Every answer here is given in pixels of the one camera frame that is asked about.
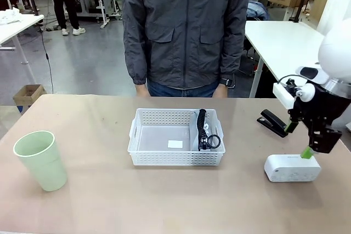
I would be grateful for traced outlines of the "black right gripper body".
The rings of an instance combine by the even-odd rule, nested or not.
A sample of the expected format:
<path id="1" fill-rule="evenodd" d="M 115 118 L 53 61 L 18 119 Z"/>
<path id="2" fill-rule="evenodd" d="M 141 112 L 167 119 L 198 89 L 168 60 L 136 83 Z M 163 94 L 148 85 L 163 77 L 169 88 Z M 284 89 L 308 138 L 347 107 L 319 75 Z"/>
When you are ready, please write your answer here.
<path id="1" fill-rule="evenodd" d="M 306 126 L 331 125 L 349 105 L 350 98 L 335 95 L 317 84 L 306 83 L 296 90 L 293 118 Z"/>

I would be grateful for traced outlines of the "person's right hand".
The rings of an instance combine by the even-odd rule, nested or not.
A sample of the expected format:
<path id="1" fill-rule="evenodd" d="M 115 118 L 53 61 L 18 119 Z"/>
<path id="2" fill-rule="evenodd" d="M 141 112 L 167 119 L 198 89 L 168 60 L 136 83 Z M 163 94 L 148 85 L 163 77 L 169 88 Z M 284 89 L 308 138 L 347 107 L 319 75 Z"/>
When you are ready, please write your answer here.
<path id="1" fill-rule="evenodd" d="M 136 89 L 136 95 L 138 97 L 150 97 L 150 93 L 145 84 L 135 85 L 135 89 Z"/>

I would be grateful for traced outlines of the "person's left hand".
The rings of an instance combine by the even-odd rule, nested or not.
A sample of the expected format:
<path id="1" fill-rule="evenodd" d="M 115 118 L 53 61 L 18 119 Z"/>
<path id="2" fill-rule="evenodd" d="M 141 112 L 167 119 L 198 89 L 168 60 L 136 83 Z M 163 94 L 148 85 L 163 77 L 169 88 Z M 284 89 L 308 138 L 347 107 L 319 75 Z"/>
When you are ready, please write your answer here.
<path id="1" fill-rule="evenodd" d="M 228 97 L 228 87 L 223 84 L 219 84 L 213 93 L 214 98 L 227 98 Z"/>

